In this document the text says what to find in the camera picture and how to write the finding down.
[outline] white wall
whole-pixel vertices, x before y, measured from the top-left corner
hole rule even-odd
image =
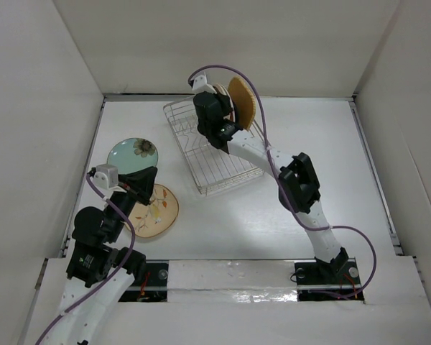
[[[399,0],[55,3],[103,92],[188,93],[224,63],[266,96],[351,96]]]
[[[48,0],[0,0],[0,344],[60,247],[102,95]]]
[[[405,0],[356,99],[405,252],[431,302],[431,0]]]

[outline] black mount bracket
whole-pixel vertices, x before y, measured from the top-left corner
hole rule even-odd
[[[281,167],[279,182],[284,188],[294,212],[309,213],[312,204],[321,197],[319,180],[308,155],[301,152],[292,158],[294,159],[292,163],[286,167]],[[281,193],[279,194],[279,201],[287,208]]]
[[[356,261],[349,259],[346,250],[342,248],[340,254],[330,263],[317,259],[297,260],[295,273],[299,300],[336,300],[332,296],[313,293],[313,290],[326,290],[341,295],[347,295],[361,286]],[[363,300],[363,293],[350,299]]]

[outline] white enclosure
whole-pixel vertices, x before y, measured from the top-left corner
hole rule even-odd
[[[134,319],[146,319],[148,329],[157,320],[176,324],[162,343],[177,339],[178,344],[344,344],[348,340],[354,344],[359,336],[367,344],[431,344],[431,0],[0,1],[0,344],[32,344],[54,316],[67,266],[67,259],[57,257],[66,231],[72,230],[72,213],[82,206],[102,205],[86,188],[79,195],[87,164],[103,162],[109,145],[127,137],[128,131],[135,136],[134,128],[112,129],[114,121],[100,123],[103,93],[188,93],[188,75],[210,63],[241,69],[263,96],[351,97],[359,92],[356,105],[369,160],[358,137],[358,118],[351,113],[354,108],[342,105],[348,105],[348,99],[327,101],[334,102],[326,108],[330,110],[316,111],[310,105],[315,100],[301,106],[302,100],[297,100],[288,108],[289,98],[267,98],[267,120],[277,134],[272,141],[288,144],[287,135],[294,132],[295,139],[319,157],[314,163],[325,171],[323,198],[333,223],[370,228],[364,231],[381,255],[379,276],[368,289],[367,304],[348,307],[345,303],[316,303],[309,308],[295,303],[292,310],[274,303],[218,307],[184,299],[147,308],[139,307],[145,303],[122,303],[115,308],[101,344],[139,341],[143,334]],[[210,76],[226,82],[229,74],[211,71]],[[135,109],[147,110],[151,103],[155,102],[147,105],[141,98]],[[112,116],[117,111],[135,118],[124,104],[107,103],[106,109]],[[163,144],[171,145],[172,133],[158,108],[149,110],[161,117],[141,130],[160,135]],[[311,126],[312,120],[321,125]],[[95,140],[96,133],[103,139]],[[319,145],[319,138],[326,136],[328,146]],[[170,147],[160,159],[179,166],[179,155],[177,147]],[[333,155],[348,155],[353,165],[341,166],[345,160],[339,156],[339,166],[326,170]],[[389,223],[369,169],[371,158],[407,257],[394,255]],[[255,182],[258,190],[241,187],[248,191],[241,202],[249,208],[221,222],[226,230],[227,222],[233,221],[237,232],[218,234],[212,224],[196,237],[200,246],[193,246],[189,236],[195,230],[193,219],[199,227],[204,222],[192,212],[201,211],[202,204],[192,199],[191,177],[184,175],[188,173],[184,165],[181,168],[178,178],[168,184],[174,183],[172,187],[186,198],[182,223],[169,238],[147,243],[148,256],[311,255],[305,233],[295,224],[291,234],[296,255],[287,256],[286,212],[279,205],[273,208],[276,192],[266,177]],[[352,168],[357,176],[345,176]],[[163,183],[172,180],[163,170],[158,178]],[[348,194],[342,192],[348,188],[346,181],[351,184]],[[260,222],[263,206],[253,201],[254,196],[271,201],[265,207],[271,208],[276,221]],[[237,201],[223,198],[226,195],[206,200],[228,213],[230,203]],[[360,199],[370,209],[357,206]],[[347,202],[353,212],[344,207]],[[246,226],[249,217],[254,233]],[[218,250],[231,234],[236,235],[233,241]],[[369,252],[355,236],[341,238],[352,255],[361,256],[366,277]],[[120,238],[119,246],[125,243]],[[184,254],[175,243],[185,249]],[[411,256],[417,257],[420,274]],[[45,258],[50,261],[40,291],[41,279],[37,280]],[[337,313],[352,324],[348,333],[333,331],[338,327]],[[265,323],[260,323],[261,318],[266,318]],[[297,318],[291,325],[290,320]],[[314,329],[307,322],[312,318],[317,321]],[[142,341],[150,344],[156,339],[149,333]]]
[[[188,93],[191,72],[223,63],[265,96],[345,97],[399,0],[55,3],[102,92]]]

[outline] wire dish rack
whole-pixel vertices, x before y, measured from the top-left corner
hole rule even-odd
[[[192,97],[169,103],[163,110],[201,194],[207,195],[263,175],[264,171],[250,162],[212,147],[198,132]],[[250,132],[263,139],[256,122]]]

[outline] floral plate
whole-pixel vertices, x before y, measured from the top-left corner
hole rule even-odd
[[[168,229],[177,218],[179,203],[172,192],[163,185],[155,185],[150,205],[136,203],[129,215],[138,237],[149,238]]]
[[[142,138],[129,138],[119,142],[107,157],[107,164],[115,165],[119,174],[130,174],[146,167],[156,167],[157,163],[157,148]]]

